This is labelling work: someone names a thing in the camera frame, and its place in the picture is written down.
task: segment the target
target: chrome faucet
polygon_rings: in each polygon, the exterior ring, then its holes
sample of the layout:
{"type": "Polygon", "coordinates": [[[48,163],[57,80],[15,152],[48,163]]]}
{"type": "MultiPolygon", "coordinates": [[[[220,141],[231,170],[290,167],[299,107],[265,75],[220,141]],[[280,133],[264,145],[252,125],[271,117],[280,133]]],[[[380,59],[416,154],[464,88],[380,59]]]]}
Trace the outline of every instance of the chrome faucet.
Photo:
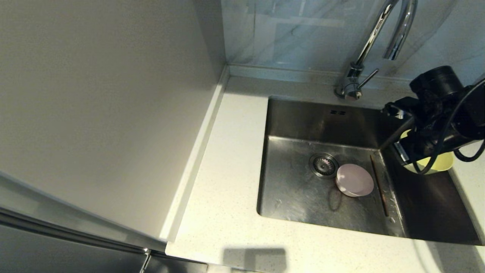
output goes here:
{"type": "MultiPolygon", "coordinates": [[[[364,69],[363,62],[369,54],[382,26],[386,22],[389,14],[391,13],[394,6],[399,2],[399,0],[386,0],[382,6],[377,21],[375,22],[374,28],[369,34],[369,39],[364,45],[359,57],[356,61],[350,63],[350,67],[345,74],[345,77],[341,80],[340,86],[335,88],[335,95],[340,98],[355,101],[362,96],[361,88],[377,73],[379,69],[374,70],[365,80],[359,83],[359,76],[364,69]]],[[[414,15],[416,13],[416,7],[418,6],[418,0],[402,0],[401,14],[399,15],[399,20],[394,30],[394,35],[388,45],[383,58],[389,60],[395,60],[401,47],[406,40],[407,34],[411,29],[411,24],[413,23],[414,15]]]]}

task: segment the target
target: faucet handle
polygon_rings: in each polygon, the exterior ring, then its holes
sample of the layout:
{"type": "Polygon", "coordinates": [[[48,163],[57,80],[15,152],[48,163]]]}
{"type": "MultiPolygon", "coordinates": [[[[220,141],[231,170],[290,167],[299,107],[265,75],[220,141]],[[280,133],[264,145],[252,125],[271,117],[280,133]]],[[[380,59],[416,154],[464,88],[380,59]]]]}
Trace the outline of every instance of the faucet handle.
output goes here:
{"type": "Polygon", "coordinates": [[[370,79],[372,79],[373,76],[375,76],[379,72],[379,69],[376,68],[374,72],[372,72],[367,78],[365,78],[359,86],[357,86],[357,89],[360,90],[370,79]]]}

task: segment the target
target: drain strainer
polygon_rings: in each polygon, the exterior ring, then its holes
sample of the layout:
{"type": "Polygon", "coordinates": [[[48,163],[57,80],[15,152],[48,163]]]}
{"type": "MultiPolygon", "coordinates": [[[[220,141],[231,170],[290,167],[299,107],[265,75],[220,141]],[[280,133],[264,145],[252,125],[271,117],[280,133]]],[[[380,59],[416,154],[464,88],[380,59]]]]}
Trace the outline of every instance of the drain strainer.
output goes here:
{"type": "Polygon", "coordinates": [[[311,171],[321,178],[334,178],[339,168],[335,158],[327,153],[312,155],[309,164],[311,171]]]}

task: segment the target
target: stainless steel sink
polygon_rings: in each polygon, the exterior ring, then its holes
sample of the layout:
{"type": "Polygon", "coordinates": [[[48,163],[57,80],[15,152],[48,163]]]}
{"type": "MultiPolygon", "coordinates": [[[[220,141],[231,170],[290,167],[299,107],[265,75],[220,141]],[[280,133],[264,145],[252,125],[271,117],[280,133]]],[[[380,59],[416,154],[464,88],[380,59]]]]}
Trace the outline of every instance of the stainless steel sink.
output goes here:
{"type": "Polygon", "coordinates": [[[404,127],[378,110],[269,100],[258,213],[362,232],[481,245],[448,172],[417,175],[395,160],[388,144],[404,127]],[[353,198],[338,190],[333,176],[338,165],[347,163],[371,174],[370,195],[353,198]]]}

